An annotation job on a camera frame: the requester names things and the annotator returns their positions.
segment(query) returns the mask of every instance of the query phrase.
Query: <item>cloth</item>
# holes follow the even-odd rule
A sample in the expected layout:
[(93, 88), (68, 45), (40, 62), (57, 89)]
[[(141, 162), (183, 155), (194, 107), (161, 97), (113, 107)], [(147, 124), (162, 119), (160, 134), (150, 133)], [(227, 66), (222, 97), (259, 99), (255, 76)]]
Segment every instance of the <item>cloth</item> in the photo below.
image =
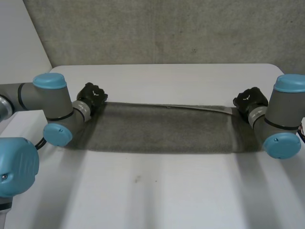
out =
[(156, 154), (240, 153), (260, 148), (235, 108), (197, 107), (233, 115), (170, 105), (106, 103), (67, 147)]

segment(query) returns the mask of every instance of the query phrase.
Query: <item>white table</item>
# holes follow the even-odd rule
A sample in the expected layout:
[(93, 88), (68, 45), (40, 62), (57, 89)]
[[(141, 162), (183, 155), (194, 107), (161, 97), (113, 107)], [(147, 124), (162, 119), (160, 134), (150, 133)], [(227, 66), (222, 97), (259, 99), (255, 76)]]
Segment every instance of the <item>white table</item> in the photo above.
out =
[[(253, 86), (270, 98), (282, 72), (269, 64), (61, 66), (72, 100), (86, 82), (113, 102), (233, 106)], [(41, 111), (17, 114), (1, 134), (37, 143)], [(7, 229), (298, 229), (305, 227), (305, 151), (145, 155), (39, 151), (35, 184), (14, 198)]]

